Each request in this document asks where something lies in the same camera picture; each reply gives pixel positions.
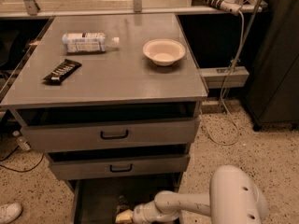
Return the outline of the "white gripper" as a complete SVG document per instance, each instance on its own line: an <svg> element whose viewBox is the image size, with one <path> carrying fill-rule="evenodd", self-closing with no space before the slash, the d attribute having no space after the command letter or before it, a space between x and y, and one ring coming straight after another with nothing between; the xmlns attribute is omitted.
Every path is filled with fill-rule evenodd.
<svg viewBox="0 0 299 224"><path fill-rule="evenodd" d="M116 224L151 224L156 218L156 207L154 202L142 203L132 210L125 210L116 215Z"/></svg>

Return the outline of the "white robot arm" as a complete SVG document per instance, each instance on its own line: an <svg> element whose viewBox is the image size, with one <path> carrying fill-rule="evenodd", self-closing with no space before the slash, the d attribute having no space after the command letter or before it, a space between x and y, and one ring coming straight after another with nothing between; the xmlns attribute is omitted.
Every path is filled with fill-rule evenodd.
<svg viewBox="0 0 299 224"><path fill-rule="evenodd" d="M116 216L117 224L166 223L182 211L211 217L212 224L262 224L268 204L262 191L241 169L219 167L210 179L209 192L181 194L163 190L148 203Z"/></svg>

